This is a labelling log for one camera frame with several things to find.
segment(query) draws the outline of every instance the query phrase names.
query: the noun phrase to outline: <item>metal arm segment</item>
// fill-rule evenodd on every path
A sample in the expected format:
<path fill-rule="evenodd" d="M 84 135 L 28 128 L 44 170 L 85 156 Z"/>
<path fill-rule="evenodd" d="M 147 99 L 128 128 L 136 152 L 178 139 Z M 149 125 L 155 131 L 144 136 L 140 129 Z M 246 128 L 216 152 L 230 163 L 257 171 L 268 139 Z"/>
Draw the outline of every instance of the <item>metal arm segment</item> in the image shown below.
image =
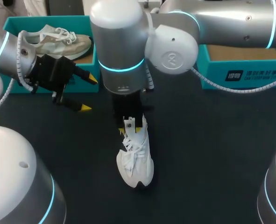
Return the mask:
<path fill-rule="evenodd" d="M 167 0 L 160 13 L 197 21 L 199 44 L 276 48 L 276 0 Z"/>

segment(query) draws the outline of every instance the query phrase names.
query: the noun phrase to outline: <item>black table surface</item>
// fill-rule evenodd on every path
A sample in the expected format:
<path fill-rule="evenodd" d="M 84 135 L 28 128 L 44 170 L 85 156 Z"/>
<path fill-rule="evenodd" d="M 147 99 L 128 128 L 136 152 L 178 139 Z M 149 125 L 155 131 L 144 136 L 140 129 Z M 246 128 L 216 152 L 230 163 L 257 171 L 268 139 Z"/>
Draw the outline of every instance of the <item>black table surface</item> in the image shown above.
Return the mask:
<path fill-rule="evenodd" d="M 276 153 L 276 88 L 204 91 L 192 74 L 154 74 L 143 101 L 155 176 L 131 190 L 117 170 L 121 138 L 106 90 L 66 94 L 93 108 L 74 113 L 49 94 L 11 95 L 0 126 L 33 145 L 67 201 L 68 224 L 258 224 L 256 197 Z"/>

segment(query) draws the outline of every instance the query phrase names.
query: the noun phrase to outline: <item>white sneaker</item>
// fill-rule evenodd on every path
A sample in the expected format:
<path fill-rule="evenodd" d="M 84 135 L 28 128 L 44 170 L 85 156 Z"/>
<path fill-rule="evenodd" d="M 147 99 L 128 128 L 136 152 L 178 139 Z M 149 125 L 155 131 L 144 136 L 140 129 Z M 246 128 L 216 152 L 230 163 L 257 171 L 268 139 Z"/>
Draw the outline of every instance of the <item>white sneaker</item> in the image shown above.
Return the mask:
<path fill-rule="evenodd" d="M 124 120 L 124 125 L 124 150 L 120 150 L 116 158 L 118 170 L 130 187 L 146 187 L 150 184 L 154 172 L 146 119 L 143 117 L 143 128 L 137 133 L 134 118 Z"/>
<path fill-rule="evenodd" d="M 53 58 L 65 56 L 71 60 L 82 57 L 90 49 L 92 41 L 87 35 L 78 35 L 63 28 L 45 25 L 42 30 L 25 32 L 25 39 L 36 48 L 36 54 L 50 55 Z"/>

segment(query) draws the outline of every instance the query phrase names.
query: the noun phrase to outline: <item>screw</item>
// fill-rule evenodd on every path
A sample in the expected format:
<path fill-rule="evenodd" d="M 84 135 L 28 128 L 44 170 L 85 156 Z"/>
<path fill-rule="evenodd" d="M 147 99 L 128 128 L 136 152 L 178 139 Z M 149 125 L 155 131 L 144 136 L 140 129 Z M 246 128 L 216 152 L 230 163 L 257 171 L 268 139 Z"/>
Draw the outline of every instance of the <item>screw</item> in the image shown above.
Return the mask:
<path fill-rule="evenodd" d="M 244 37 L 244 40 L 245 40 L 245 41 L 248 41 L 249 39 L 250 39 L 250 36 L 249 36 L 249 35 L 247 35 L 247 36 Z"/>
<path fill-rule="evenodd" d="M 26 49 L 21 49 L 21 54 L 26 56 L 28 55 L 28 51 Z"/>

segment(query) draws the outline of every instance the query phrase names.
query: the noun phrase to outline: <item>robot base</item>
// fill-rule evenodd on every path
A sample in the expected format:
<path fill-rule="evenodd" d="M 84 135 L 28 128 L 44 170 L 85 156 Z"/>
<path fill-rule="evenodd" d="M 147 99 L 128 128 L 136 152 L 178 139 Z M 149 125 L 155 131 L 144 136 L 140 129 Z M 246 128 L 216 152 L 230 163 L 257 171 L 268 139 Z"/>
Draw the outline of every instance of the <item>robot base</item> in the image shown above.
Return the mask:
<path fill-rule="evenodd" d="M 31 144 L 0 127 L 0 224 L 64 224 L 59 186 Z"/>

